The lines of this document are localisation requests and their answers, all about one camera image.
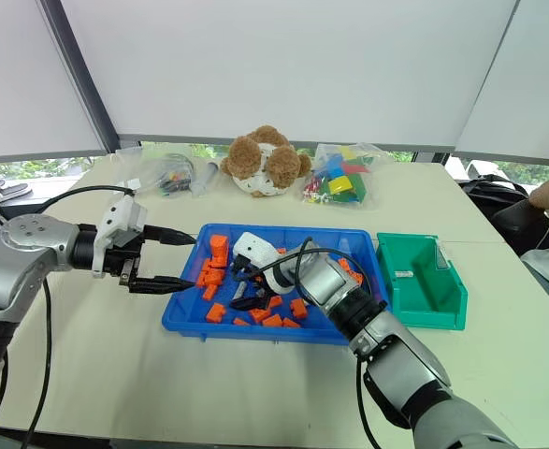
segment white roller blind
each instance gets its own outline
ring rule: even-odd
[[[35,0],[0,0],[0,159],[100,149]]]
[[[522,0],[459,152],[549,159],[549,0]]]
[[[513,0],[63,0],[120,134],[455,145]]]

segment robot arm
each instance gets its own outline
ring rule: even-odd
[[[47,215],[16,217],[0,229],[0,372],[12,335],[51,271],[92,270],[120,278],[132,293],[165,294],[193,286],[169,276],[139,278],[137,269],[146,239],[184,245],[187,234],[144,225],[145,210],[125,196],[106,212],[100,226],[69,224]]]
[[[355,355],[367,362],[364,384],[386,419],[411,428],[416,449],[516,447],[486,415],[455,396],[441,362],[384,310],[386,304],[362,290],[326,253],[309,253],[317,248],[308,243],[301,256],[301,288],[347,338]],[[237,241],[233,254],[258,268],[282,258],[272,245],[249,233]],[[288,293],[295,286],[295,270],[296,259],[291,258],[265,270],[264,277],[273,291]]]

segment white table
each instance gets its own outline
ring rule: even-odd
[[[105,161],[78,185],[111,180]],[[549,447],[549,297],[442,167],[396,164],[377,180],[374,210],[252,199],[231,180],[199,199],[139,196],[148,221],[197,233],[206,222],[358,227],[435,233],[470,292],[466,330],[413,329],[439,357],[455,391],[521,447]],[[50,209],[96,223],[111,194],[74,196]],[[180,273],[190,247],[147,244],[141,274]],[[114,278],[53,273],[54,353],[38,430],[95,437],[272,446],[368,447],[346,348],[184,338],[162,329],[169,297],[130,295]],[[0,426],[26,428],[43,377],[39,296],[10,345]],[[412,447],[366,398],[383,447]]]

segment plush toy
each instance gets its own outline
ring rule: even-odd
[[[297,154],[276,128],[264,125],[235,139],[221,169],[244,192],[256,197],[274,196],[308,174],[311,161],[306,154]]]

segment blue plastic tray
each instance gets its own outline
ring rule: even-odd
[[[204,259],[211,256],[209,238],[214,234],[228,236],[228,261],[232,261],[232,247],[243,232],[252,232],[272,243],[276,248],[292,250],[299,246],[306,237],[311,236],[313,241],[322,247],[335,248],[349,253],[363,267],[369,276],[373,295],[379,301],[388,302],[383,288],[383,277],[376,259],[376,253],[371,237],[366,231],[352,229],[325,229],[317,227],[281,227],[281,226],[251,226],[245,224],[205,224],[197,243],[189,256],[181,277],[195,281]],[[235,311],[228,307],[237,290],[238,283],[232,279],[230,268],[226,269],[224,284],[218,288],[212,301],[202,298],[204,288],[192,287],[184,292],[175,293],[166,306],[162,316],[162,325],[167,330],[175,330],[186,337],[207,337],[219,339],[244,340],[274,340],[296,341],[304,343],[347,344],[347,340],[338,332],[334,325],[315,306],[308,306],[309,316],[305,320],[295,320],[301,328],[236,326],[233,319],[239,317],[247,323],[253,324],[253,319],[246,311]],[[245,296],[253,290],[248,285]],[[281,318],[288,317],[294,320],[289,309],[292,299],[298,297],[294,290],[284,295],[283,305],[272,309],[272,314],[278,313]],[[220,324],[207,323],[205,316],[214,302],[226,306],[226,315]]]

